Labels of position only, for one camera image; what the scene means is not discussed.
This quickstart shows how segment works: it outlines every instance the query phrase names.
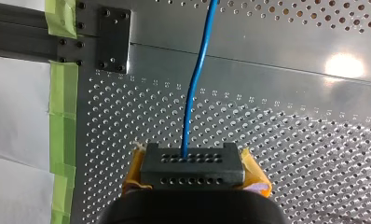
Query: perforated aluminum sheet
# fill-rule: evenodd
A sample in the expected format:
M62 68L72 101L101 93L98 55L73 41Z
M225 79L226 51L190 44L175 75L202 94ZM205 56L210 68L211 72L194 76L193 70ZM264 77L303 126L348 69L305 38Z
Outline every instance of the perforated aluminum sheet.
M103 2L135 13L131 42L198 52L208 0ZM221 0L208 54L371 82L371 0Z
M195 54L132 45L127 76L80 76L73 223L120 196L133 141L179 147ZM371 223L371 85L207 58L190 144L248 147L289 223Z

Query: screw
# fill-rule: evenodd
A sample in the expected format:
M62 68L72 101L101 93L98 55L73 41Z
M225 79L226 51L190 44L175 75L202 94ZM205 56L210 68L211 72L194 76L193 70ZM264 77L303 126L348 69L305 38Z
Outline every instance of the screw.
M125 66L120 65L120 66L118 67L118 71L122 72L122 71L124 71L124 70L125 70Z
M61 44L61 45L65 45L65 44L67 44L67 41L66 41L65 39L61 39L61 40L60 40L60 44Z
M107 63L105 63L105 62L101 62L101 63L99 63L99 66L100 66L101 68L105 68L105 67L107 67Z
M83 2L79 2L78 7L81 8L81 9L85 9L87 7L87 5Z
M84 62L83 62L82 60L78 60L78 61L76 62L76 64L77 64L78 66L81 66L81 65L84 64Z
M86 44L84 42L78 41L76 43L76 46L81 49L81 48L84 48L84 46L86 46Z
M109 17L110 16L109 9L104 9L102 15L104 15L105 17Z
M121 13L121 19L127 20L130 17L128 13Z
M80 22L77 23L77 28L78 29L84 29L84 28L86 28L86 24L84 24L84 22L80 21Z

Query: blue wire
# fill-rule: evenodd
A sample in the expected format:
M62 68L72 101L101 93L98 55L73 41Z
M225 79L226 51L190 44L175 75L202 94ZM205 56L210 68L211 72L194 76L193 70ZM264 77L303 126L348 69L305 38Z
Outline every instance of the blue wire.
M218 0L211 0L209 4L208 15L206 16L205 28L203 30L202 43L200 44L200 50L198 55L197 64L194 68L194 73L192 74L191 82L189 84L188 93L186 96L185 103L185 118L184 118L184 128L183 128L183 139L182 139L182 157L187 156L188 151L188 131L189 131L189 121L191 119L191 109L193 105L195 90L197 89L198 79L200 77L200 72L202 71L203 63L205 61L206 51L208 50L209 40L213 28L214 12L217 8Z

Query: green masking tape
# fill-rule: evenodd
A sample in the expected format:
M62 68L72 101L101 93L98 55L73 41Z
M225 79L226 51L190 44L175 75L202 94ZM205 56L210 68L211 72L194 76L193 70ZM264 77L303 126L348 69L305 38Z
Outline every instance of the green masking tape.
M77 39L76 0L46 0L48 33Z
M69 224L70 216L65 215L62 212L52 210L51 211L51 224Z
M51 62L49 170L55 174L52 224L69 224L76 176L78 66Z

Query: black metal bracket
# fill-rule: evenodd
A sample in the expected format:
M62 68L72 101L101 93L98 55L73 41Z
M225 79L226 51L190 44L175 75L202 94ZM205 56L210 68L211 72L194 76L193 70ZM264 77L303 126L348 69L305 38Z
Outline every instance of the black metal bracket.
M148 144L140 170L141 182L154 189L232 189L243 184L244 169L236 144L222 148L180 148Z
M60 63L76 63L82 67L95 68L96 38L89 36L79 36L78 39L59 38L58 57Z
M131 11L102 7L98 37L98 66L109 72L127 73Z

